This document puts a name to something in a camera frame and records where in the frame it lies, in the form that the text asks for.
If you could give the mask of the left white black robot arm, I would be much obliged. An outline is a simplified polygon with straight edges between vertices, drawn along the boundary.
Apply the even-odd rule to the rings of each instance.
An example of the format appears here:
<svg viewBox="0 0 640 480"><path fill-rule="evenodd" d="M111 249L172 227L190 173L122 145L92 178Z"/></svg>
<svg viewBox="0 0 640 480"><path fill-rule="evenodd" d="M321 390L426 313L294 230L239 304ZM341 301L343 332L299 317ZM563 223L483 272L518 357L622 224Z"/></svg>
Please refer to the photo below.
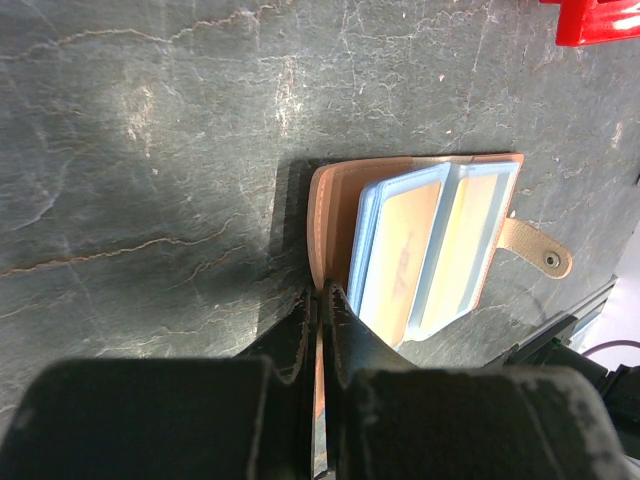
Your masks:
<svg viewBox="0 0 640 480"><path fill-rule="evenodd" d="M639 371L546 332L477 369L420 369L328 282L226 359L69 360L31 384L5 479L309 479L315 371L335 479L628 479Z"/></svg>

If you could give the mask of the yellow credit card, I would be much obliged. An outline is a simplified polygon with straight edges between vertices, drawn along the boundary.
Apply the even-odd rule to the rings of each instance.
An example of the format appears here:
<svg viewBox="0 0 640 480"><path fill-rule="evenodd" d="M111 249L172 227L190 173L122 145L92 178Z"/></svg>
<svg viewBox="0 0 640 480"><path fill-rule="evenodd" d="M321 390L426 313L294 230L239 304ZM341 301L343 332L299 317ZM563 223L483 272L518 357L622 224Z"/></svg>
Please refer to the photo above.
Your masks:
<svg viewBox="0 0 640 480"><path fill-rule="evenodd" d="M404 336L441 188L434 182L382 204L359 317L391 347Z"/></svg>

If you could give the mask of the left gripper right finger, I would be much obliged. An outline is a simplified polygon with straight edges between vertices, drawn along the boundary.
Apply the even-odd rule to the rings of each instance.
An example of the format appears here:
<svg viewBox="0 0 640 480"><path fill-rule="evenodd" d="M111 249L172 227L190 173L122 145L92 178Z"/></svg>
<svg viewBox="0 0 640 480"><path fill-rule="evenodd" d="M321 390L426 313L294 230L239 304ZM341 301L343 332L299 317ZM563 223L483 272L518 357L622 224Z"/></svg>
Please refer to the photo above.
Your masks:
<svg viewBox="0 0 640 480"><path fill-rule="evenodd" d="M325 347L340 479L626 479L630 371L565 349L543 365L421 369L349 322Z"/></svg>

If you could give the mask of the tan leather card holder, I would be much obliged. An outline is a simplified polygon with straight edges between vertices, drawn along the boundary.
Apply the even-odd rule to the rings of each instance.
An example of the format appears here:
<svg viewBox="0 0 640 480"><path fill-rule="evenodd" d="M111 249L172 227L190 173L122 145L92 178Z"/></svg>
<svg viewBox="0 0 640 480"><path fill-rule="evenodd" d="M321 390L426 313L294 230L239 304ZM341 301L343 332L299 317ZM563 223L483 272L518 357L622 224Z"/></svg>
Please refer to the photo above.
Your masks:
<svg viewBox="0 0 640 480"><path fill-rule="evenodd" d="M490 265L499 250L524 259L549 278L565 278L573 267L570 250L507 213L523 162L520 153L500 153L358 159L319 168L312 177L309 193L307 251L314 285L323 296L326 349L336 348L337 325L342 321L353 324L371 338L379 355L392 353L406 341L434 336L477 307ZM509 185L496 216L473 307L435 332L423 330L420 323L458 183L469 176L503 173L510 176ZM413 306L403 339L391 347L359 317L382 204L394 195L434 182L440 182L442 188Z"/></svg>

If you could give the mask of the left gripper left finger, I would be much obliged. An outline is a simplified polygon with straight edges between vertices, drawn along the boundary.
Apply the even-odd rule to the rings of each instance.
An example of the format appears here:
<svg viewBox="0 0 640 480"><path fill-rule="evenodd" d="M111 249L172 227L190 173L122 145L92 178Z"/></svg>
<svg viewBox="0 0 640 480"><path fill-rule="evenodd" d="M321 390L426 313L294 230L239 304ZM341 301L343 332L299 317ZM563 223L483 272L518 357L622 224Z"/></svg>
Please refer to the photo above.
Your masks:
<svg viewBox="0 0 640 480"><path fill-rule="evenodd" d="M228 358L70 359L27 389L5 479L309 479L316 302Z"/></svg>

